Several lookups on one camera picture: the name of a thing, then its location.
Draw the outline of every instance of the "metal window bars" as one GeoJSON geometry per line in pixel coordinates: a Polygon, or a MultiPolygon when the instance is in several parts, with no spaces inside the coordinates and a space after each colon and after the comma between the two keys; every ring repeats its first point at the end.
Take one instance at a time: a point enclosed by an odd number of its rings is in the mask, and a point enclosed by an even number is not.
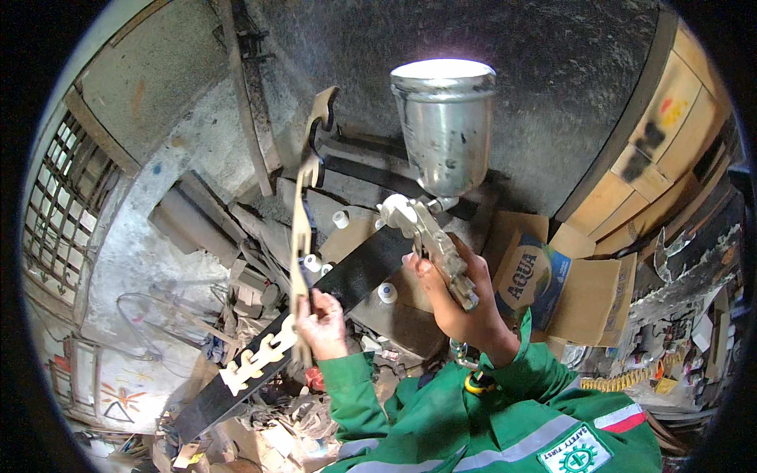
{"type": "Polygon", "coordinates": [[[120,169],[67,112],[51,140],[26,210],[23,253],[28,273],[73,305],[79,274],[120,169]]]}

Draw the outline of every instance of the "patch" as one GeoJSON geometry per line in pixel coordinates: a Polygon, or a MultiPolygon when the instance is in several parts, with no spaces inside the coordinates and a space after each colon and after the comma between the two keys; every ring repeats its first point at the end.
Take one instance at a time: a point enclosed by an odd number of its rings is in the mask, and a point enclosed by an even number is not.
{"type": "Polygon", "coordinates": [[[591,473],[612,458],[612,452],[582,423],[567,437],[537,453],[550,473],[591,473]]]}

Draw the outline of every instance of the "green work uniform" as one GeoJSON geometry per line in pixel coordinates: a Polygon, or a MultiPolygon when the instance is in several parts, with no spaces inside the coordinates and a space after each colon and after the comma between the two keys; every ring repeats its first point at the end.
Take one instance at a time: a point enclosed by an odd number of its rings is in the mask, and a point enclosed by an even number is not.
{"type": "Polygon", "coordinates": [[[324,471],[660,471],[641,408],[623,393],[580,389],[576,373],[530,334],[527,313],[512,363],[495,369],[481,355],[495,391],[471,394],[470,371],[448,363],[421,389],[417,378],[402,380],[386,413],[371,384],[372,353],[319,362],[344,442],[324,471]]]}

